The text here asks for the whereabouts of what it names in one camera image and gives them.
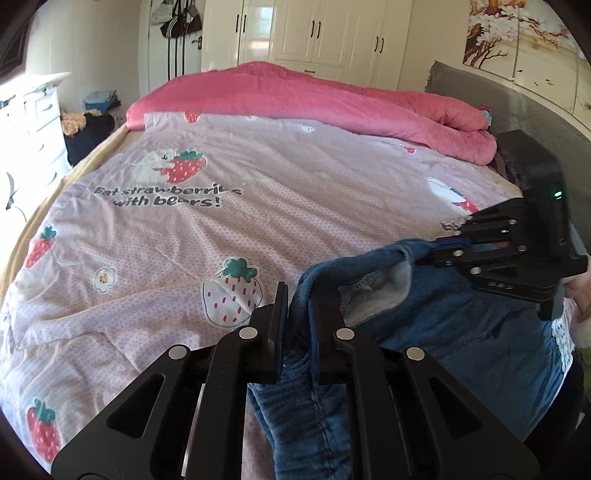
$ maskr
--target gray headboard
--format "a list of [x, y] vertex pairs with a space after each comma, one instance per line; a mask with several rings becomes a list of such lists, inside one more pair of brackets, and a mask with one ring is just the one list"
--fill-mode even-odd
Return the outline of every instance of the gray headboard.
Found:
[[591, 141], [562, 117], [535, 100], [480, 75], [435, 62], [425, 88], [488, 106], [491, 133], [520, 129], [534, 137], [558, 159], [566, 179], [573, 222], [591, 251]]

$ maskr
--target jeans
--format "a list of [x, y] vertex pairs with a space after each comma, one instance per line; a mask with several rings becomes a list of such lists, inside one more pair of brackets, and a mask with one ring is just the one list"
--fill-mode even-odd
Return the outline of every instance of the jeans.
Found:
[[282, 377], [248, 393], [278, 480], [351, 473], [345, 386], [312, 381], [312, 294], [383, 347], [424, 349], [521, 440], [550, 407], [564, 380], [551, 323], [531, 303], [472, 289], [454, 268], [416, 265], [432, 246], [402, 241], [303, 274], [285, 326]]

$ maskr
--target pink blanket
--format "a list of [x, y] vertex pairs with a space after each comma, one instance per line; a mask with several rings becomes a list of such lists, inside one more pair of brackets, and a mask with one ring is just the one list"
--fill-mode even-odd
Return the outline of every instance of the pink blanket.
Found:
[[171, 80], [130, 107], [128, 127], [143, 130], [144, 115], [153, 112], [313, 119], [425, 145], [478, 165], [491, 162], [496, 152], [487, 120], [459, 100], [320, 80], [265, 62]]

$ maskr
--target cabinet door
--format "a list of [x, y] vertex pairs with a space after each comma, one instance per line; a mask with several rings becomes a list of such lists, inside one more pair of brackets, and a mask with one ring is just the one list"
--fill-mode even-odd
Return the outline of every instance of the cabinet door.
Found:
[[244, 0], [238, 63], [268, 61], [273, 0]]
[[388, 0], [374, 71], [374, 88], [396, 90], [406, 51], [413, 0]]
[[368, 0], [359, 11], [346, 83], [371, 87], [382, 38], [386, 0]]
[[363, 2], [355, 0], [322, 0], [314, 35], [314, 63], [335, 67], [349, 64], [358, 9], [364, 7]]
[[318, 31], [320, 0], [281, 0], [277, 6], [274, 56], [310, 61]]
[[243, 0], [215, 0], [205, 5], [201, 71], [238, 65]]

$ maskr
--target strawberry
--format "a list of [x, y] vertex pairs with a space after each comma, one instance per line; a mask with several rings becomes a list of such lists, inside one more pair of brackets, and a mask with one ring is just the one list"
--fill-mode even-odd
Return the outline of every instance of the strawberry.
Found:
[[31, 268], [35, 265], [43, 255], [45, 255], [51, 247], [53, 246], [53, 242], [56, 240], [57, 230], [54, 230], [51, 225], [46, 226], [40, 238], [34, 243], [33, 250], [29, 253], [27, 260], [25, 262], [25, 268]]
[[235, 327], [247, 321], [262, 303], [258, 270], [243, 258], [231, 258], [225, 268], [203, 283], [207, 318], [220, 327]]
[[169, 183], [181, 183], [191, 179], [207, 166], [207, 160], [203, 154], [195, 150], [182, 152], [170, 161], [174, 163], [174, 167], [160, 169], [162, 175], [168, 175]]
[[185, 120], [189, 124], [196, 124], [197, 120], [199, 120], [199, 114], [195, 112], [185, 112]]
[[35, 406], [27, 411], [27, 426], [35, 450], [48, 463], [60, 451], [60, 435], [55, 424], [56, 412], [47, 408], [45, 402], [35, 399]]

